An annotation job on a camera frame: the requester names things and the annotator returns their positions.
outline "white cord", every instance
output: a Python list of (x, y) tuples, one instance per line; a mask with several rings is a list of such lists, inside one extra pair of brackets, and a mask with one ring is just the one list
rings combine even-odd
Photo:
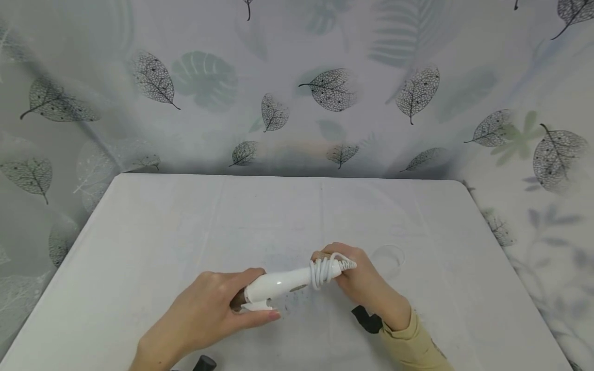
[(313, 261), (309, 261), (311, 285), (314, 290), (319, 290), (323, 284), (330, 282), (332, 279), (332, 264), (334, 263), (334, 259), (337, 256), (342, 258), (341, 261), (337, 261), (340, 271), (357, 267), (357, 263), (338, 252), (332, 253), (330, 258), (316, 259), (315, 263)]

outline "curtain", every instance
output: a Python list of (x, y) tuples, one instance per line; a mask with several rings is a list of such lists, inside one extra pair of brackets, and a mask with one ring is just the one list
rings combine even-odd
[(5, 0), (0, 354), (123, 172), (463, 182), (594, 364), (592, 0)]

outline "sleeve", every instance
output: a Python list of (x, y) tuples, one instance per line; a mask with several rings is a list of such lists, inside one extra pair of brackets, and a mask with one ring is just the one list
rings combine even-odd
[(403, 371), (454, 371), (414, 310), (407, 329), (392, 331), (384, 322), (380, 337), (392, 358), (402, 364)]

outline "hand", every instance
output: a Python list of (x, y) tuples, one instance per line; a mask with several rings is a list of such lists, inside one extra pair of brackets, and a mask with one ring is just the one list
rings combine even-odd
[(239, 330), (279, 319), (276, 310), (238, 314), (229, 307), (239, 290), (264, 273), (262, 268), (242, 273), (201, 273), (142, 337), (130, 370), (169, 370), (195, 350)]
[[(355, 269), (347, 269), (334, 279), (353, 302), (376, 313), (394, 331), (409, 326), (412, 311), (410, 303), (380, 276), (365, 251), (334, 242), (324, 247), (321, 252), (338, 252), (357, 263)], [(315, 260), (319, 255), (320, 252), (314, 252), (311, 259)]]

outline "black object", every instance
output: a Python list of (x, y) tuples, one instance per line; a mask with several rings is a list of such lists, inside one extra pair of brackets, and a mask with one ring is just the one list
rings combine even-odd
[(215, 368), (217, 368), (217, 363), (209, 356), (202, 355), (193, 371), (213, 371)]
[(350, 312), (355, 315), (355, 318), (361, 327), (363, 327), (370, 334), (377, 334), (384, 326), (380, 316), (376, 314), (369, 316), (367, 310), (362, 305), (359, 305)]

